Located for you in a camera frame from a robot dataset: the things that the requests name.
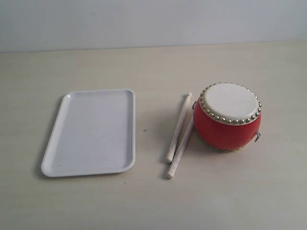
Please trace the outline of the wooden drumstick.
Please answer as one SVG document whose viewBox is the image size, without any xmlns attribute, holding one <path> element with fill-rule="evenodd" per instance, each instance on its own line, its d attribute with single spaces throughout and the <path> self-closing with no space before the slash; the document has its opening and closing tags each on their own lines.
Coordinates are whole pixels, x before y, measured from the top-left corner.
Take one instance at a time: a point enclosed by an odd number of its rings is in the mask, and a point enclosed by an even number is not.
<svg viewBox="0 0 307 230">
<path fill-rule="evenodd" d="M 171 163 L 172 160 L 173 160 L 175 150 L 176 150 L 176 147 L 177 147 L 177 142 L 179 140 L 179 136 L 180 136 L 182 127 L 184 125 L 185 117 L 187 115 L 187 111 L 188 111 L 188 108 L 189 108 L 189 103 L 190 103 L 191 98 L 192 98 L 192 93 L 188 92 L 188 94 L 187 94 L 187 96 L 186 96 L 186 98 L 183 102 L 181 111 L 179 113 L 177 124 L 176 124 L 175 130 L 174 130 L 174 133 L 173 133 L 173 137 L 172 137 L 172 140 L 170 142 L 168 152 L 166 154 L 166 162 L 167 163 Z"/>
<path fill-rule="evenodd" d="M 193 117 L 191 117 L 191 119 L 189 121 L 189 124 L 188 124 L 188 126 L 187 126 L 187 128 L 185 130 L 184 135 L 183 135 L 183 138 L 182 138 L 182 140 L 181 140 L 181 142 L 179 144 L 179 147 L 178 147 L 178 149 L 177 149 L 177 151 L 175 153 L 175 156 L 174 156 L 174 158 L 173 158 L 173 160 L 171 162 L 169 170 L 168 170 L 168 172 L 166 174 L 168 179 L 173 179 L 174 178 L 175 173 L 176 173 L 177 168 L 178 168 L 178 165 L 179 165 L 180 160 L 181 160 L 181 158 L 183 156 L 183 153 L 184 153 L 184 151 L 185 151 L 185 149 L 187 147 L 187 144 L 189 142 L 189 139 L 190 139 L 190 136 L 191 136 L 191 133 L 192 133 L 193 129 L 194 129 L 194 119 L 193 119 Z"/>
</svg>

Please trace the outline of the small red drum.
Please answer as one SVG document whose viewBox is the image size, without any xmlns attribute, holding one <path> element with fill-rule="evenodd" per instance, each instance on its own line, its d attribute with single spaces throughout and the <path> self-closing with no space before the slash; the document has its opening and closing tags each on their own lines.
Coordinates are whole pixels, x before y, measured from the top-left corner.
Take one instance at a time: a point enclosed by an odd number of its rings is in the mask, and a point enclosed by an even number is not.
<svg viewBox="0 0 307 230">
<path fill-rule="evenodd" d="M 261 133 L 262 105 L 250 89 L 235 83 L 207 86 L 193 106 L 193 122 L 199 137 L 209 146 L 235 151 Z"/>
</svg>

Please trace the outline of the white rectangular plastic tray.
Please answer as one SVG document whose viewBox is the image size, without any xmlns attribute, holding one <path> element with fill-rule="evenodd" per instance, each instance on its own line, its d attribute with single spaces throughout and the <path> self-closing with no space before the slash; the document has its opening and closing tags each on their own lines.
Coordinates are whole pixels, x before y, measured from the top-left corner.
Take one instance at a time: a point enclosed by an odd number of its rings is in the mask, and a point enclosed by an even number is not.
<svg viewBox="0 0 307 230">
<path fill-rule="evenodd" d="M 122 173 L 135 163 L 135 93 L 130 89 L 66 94 L 41 163 L 47 177 Z"/>
</svg>

